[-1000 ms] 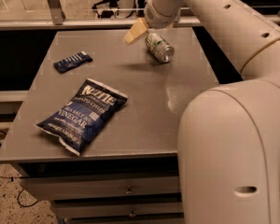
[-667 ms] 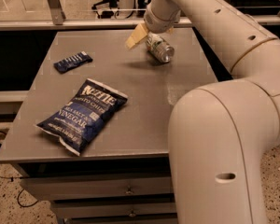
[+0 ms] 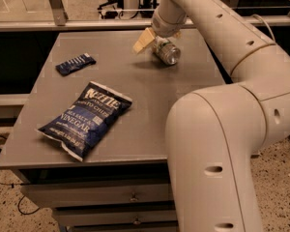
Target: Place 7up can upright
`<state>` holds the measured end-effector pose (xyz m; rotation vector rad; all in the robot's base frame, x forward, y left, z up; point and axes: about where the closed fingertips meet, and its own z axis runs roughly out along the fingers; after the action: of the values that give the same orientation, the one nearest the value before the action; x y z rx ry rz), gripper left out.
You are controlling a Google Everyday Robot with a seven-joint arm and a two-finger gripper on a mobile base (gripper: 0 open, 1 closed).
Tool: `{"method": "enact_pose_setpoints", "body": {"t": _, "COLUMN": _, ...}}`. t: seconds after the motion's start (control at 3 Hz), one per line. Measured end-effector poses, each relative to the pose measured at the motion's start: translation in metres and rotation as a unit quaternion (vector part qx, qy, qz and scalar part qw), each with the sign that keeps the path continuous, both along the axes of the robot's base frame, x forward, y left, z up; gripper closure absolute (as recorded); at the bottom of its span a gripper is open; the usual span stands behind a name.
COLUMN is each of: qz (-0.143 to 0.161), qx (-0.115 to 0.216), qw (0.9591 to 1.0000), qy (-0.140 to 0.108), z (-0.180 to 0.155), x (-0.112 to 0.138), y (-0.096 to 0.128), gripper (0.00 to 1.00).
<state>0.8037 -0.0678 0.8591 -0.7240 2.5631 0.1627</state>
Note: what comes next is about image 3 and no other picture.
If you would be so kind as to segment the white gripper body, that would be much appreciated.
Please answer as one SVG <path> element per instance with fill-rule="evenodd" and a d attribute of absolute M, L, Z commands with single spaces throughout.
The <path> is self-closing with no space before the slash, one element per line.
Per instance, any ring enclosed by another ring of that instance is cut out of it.
<path fill-rule="evenodd" d="M 177 34 L 186 23 L 187 14 L 173 0 L 160 0 L 152 16 L 154 32 L 163 38 Z"/>

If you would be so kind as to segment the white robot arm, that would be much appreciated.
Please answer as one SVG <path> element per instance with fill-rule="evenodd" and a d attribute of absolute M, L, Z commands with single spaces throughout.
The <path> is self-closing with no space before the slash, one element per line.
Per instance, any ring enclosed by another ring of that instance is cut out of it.
<path fill-rule="evenodd" d="M 250 157 L 290 135 L 290 56 L 220 0 L 160 0 L 134 51 L 186 20 L 232 81 L 190 92 L 167 116 L 180 232 L 263 232 Z"/>

